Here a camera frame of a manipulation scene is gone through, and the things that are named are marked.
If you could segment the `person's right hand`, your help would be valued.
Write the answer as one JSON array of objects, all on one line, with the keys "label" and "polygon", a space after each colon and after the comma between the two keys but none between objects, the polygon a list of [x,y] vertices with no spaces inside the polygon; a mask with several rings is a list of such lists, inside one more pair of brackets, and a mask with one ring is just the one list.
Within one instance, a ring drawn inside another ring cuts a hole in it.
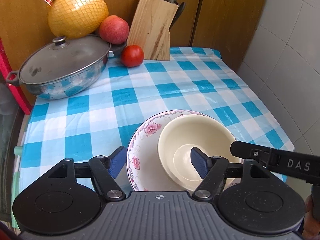
[{"label": "person's right hand", "polygon": [[308,196],[305,201],[306,213],[303,223],[303,233],[302,236],[305,239],[319,240],[319,221],[313,217],[313,201],[312,196]]}]

